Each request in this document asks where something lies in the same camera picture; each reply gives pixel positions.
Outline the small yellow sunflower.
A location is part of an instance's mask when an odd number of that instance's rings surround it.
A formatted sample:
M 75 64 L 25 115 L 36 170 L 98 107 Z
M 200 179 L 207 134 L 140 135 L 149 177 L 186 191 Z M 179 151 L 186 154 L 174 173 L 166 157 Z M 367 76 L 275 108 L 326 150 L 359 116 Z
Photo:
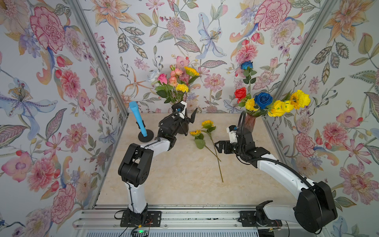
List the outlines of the small yellow sunflower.
M 204 135 L 203 135 L 203 133 L 202 133 L 202 131 L 201 130 L 195 130 L 195 131 L 191 131 L 190 132 L 190 135 L 192 136 L 192 137 L 194 137 L 194 142 L 195 142 L 195 144 L 196 144 L 196 147 L 198 148 L 198 149 L 204 149 L 204 148 L 206 148 L 208 151 L 210 151 L 211 152 L 211 154 L 213 154 L 216 158 L 217 158 L 217 160 L 220 162 L 221 160 L 218 158 L 218 156 L 206 145 L 206 141 L 204 140 Z

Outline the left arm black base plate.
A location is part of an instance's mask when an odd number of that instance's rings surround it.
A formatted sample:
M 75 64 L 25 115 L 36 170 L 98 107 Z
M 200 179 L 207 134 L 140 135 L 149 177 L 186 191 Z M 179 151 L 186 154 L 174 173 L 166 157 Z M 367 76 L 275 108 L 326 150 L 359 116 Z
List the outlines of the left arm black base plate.
M 160 227 L 162 220 L 161 211 L 144 211 L 143 213 L 134 213 L 130 209 L 125 210 L 122 214 L 121 227 Z

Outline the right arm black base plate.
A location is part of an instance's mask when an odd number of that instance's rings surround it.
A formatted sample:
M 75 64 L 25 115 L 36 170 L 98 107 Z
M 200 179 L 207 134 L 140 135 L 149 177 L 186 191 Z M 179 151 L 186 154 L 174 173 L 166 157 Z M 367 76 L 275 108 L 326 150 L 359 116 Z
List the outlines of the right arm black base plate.
M 282 227 L 280 220 L 270 220 L 262 211 L 240 211 L 237 221 L 243 227 Z

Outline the large yellow sunflower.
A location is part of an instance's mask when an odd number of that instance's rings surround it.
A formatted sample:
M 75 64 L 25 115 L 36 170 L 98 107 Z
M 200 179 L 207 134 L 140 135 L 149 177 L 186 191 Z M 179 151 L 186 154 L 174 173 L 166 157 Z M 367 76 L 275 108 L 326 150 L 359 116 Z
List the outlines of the large yellow sunflower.
M 215 156 L 217 158 L 221 181 L 222 181 L 222 183 L 224 183 L 224 178 L 223 178 L 223 174 L 222 174 L 222 170 L 221 170 L 221 160 L 218 157 L 218 151 L 214 145 L 214 140 L 212 137 L 212 132 L 216 130 L 216 126 L 214 125 L 214 122 L 211 120 L 205 120 L 202 122 L 201 125 L 202 125 L 202 131 L 205 132 L 209 136 L 209 139 L 211 141 L 212 148 L 213 148 Z

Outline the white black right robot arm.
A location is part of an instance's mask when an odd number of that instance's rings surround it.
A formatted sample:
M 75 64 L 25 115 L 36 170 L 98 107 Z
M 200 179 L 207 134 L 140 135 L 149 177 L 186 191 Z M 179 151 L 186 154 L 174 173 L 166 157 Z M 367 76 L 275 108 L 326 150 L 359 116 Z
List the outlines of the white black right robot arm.
M 317 234 L 338 217 L 332 191 L 325 182 L 315 182 L 280 162 L 267 149 L 257 147 L 250 132 L 228 130 L 229 140 L 214 144 L 218 153 L 234 154 L 247 165 L 267 173 L 296 199 L 296 204 L 275 204 L 267 200 L 256 206 L 254 221 L 265 225 L 280 220 L 298 223 Z

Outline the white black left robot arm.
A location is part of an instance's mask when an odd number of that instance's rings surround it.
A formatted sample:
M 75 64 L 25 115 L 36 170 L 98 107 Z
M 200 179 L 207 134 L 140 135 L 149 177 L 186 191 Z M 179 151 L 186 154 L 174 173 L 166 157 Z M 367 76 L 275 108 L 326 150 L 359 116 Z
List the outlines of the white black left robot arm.
M 173 113 L 159 122 L 157 137 L 150 141 L 144 139 L 141 145 L 129 145 L 118 168 L 118 174 L 128 188 L 131 201 L 128 210 L 133 214 L 142 215 L 148 210 L 144 183 L 149 176 L 153 158 L 170 151 L 176 143 L 179 131 L 182 130 L 187 136 L 188 129 L 184 126 L 194 123 L 197 110 L 194 110 L 190 117 L 186 112 L 184 103 L 174 105 Z

